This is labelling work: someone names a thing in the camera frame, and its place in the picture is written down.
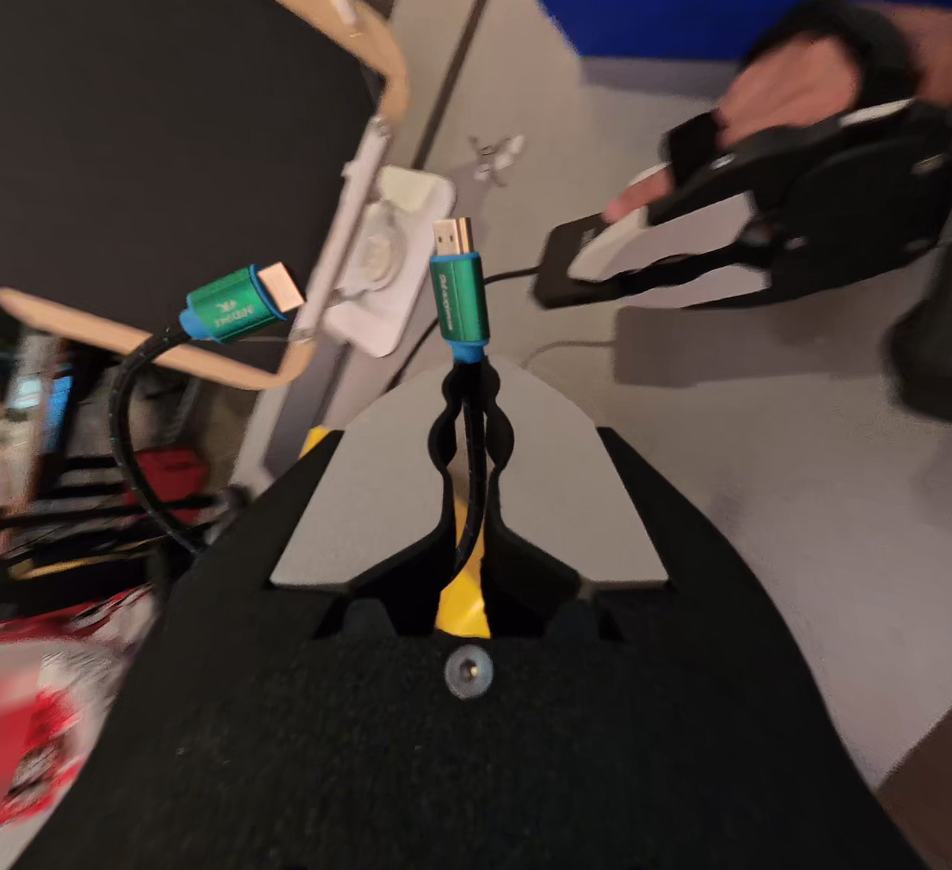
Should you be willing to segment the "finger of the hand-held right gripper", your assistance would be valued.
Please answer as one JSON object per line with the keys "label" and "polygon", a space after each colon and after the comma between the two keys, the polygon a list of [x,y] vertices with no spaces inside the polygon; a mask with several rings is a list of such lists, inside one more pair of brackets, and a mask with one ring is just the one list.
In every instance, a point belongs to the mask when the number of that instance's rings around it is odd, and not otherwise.
{"label": "finger of the hand-held right gripper", "polygon": [[706,255],[731,245],[754,214],[755,203],[747,193],[659,224],[649,223],[644,207],[586,242],[568,267],[568,276],[575,281],[605,281],[665,258]]}
{"label": "finger of the hand-held right gripper", "polygon": [[732,303],[771,284],[771,250],[723,245],[707,252],[650,246],[631,250],[631,263],[613,278],[614,300],[645,308],[690,308]]}

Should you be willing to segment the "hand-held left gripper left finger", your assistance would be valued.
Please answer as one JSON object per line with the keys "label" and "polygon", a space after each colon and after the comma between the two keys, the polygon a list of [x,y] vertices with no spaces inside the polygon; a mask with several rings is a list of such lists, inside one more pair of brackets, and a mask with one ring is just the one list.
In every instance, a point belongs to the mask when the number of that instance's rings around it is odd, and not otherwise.
{"label": "hand-held left gripper left finger", "polygon": [[442,527],[455,547],[453,484],[429,450],[446,373],[401,384],[347,425],[270,574],[274,586],[342,590]]}

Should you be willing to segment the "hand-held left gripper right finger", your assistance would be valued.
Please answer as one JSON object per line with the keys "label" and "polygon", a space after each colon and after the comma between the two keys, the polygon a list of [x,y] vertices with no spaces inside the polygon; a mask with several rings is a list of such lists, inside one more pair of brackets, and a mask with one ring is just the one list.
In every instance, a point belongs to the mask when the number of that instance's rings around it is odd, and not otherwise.
{"label": "hand-held left gripper right finger", "polygon": [[484,575],[508,591],[665,585],[668,572],[589,415],[511,360],[491,367]]}

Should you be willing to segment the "black adapter box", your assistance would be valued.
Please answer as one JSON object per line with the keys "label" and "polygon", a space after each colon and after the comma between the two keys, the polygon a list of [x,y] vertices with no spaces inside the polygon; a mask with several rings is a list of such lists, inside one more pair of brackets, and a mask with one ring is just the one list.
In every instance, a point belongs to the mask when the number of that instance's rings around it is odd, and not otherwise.
{"label": "black adapter box", "polygon": [[548,234],[535,278],[532,296],[545,311],[619,301],[623,296],[613,279],[579,281],[568,269],[580,252],[607,229],[599,214],[565,221]]}

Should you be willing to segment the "black braided cable green plugs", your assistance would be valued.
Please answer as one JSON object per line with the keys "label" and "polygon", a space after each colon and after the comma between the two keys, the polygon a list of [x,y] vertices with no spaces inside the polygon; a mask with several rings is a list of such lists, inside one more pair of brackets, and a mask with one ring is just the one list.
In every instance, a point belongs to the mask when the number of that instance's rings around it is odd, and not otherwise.
{"label": "black braided cable green plugs", "polygon": [[[433,224],[434,250],[430,278],[437,305],[437,325],[453,356],[450,383],[452,418],[462,415],[466,435],[469,499],[463,529],[450,560],[447,578],[454,580],[469,563],[482,529],[486,507],[488,460],[482,407],[482,364],[490,339],[484,294],[482,258],[476,251],[470,220]],[[160,356],[192,341],[221,344],[244,339],[303,306],[304,296],[282,263],[263,268],[249,265],[190,293],[173,323],[149,335],[128,354],[113,379],[107,415],[113,458],[126,486],[145,513],[187,553],[200,547],[154,494],[135,459],[128,408],[138,376]]]}

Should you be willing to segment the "grey desk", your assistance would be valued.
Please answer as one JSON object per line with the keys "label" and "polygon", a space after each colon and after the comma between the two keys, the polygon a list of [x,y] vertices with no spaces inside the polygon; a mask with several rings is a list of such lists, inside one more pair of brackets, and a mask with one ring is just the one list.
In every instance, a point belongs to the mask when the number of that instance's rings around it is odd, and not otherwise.
{"label": "grey desk", "polygon": [[[411,108],[389,161],[451,179],[489,273],[604,208],[707,110],[724,62],[580,58],[536,0],[397,0]],[[882,335],[928,258],[838,292],[698,315],[537,309],[492,288],[491,351],[615,428],[766,586],[858,763],[933,868],[950,803],[950,426],[892,399]]]}

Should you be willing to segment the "person's right hand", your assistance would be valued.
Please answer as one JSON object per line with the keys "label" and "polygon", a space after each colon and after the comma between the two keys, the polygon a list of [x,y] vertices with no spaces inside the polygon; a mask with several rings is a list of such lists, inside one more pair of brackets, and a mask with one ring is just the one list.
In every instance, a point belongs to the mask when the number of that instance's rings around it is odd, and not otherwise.
{"label": "person's right hand", "polygon": [[[919,98],[946,113],[951,101],[951,12],[932,6],[871,3],[905,39],[919,74]],[[715,149],[777,126],[806,127],[859,102],[861,70],[831,36],[799,35],[768,50],[732,81],[712,112]]]}

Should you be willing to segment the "red plastic crate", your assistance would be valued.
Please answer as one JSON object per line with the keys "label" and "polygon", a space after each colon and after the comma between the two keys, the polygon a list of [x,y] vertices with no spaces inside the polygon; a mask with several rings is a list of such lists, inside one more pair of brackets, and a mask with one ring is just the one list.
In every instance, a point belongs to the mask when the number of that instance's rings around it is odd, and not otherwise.
{"label": "red plastic crate", "polygon": [[200,495],[208,484],[208,461],[191,447],[141,450],[135,459],[154,494],[165,503]]}

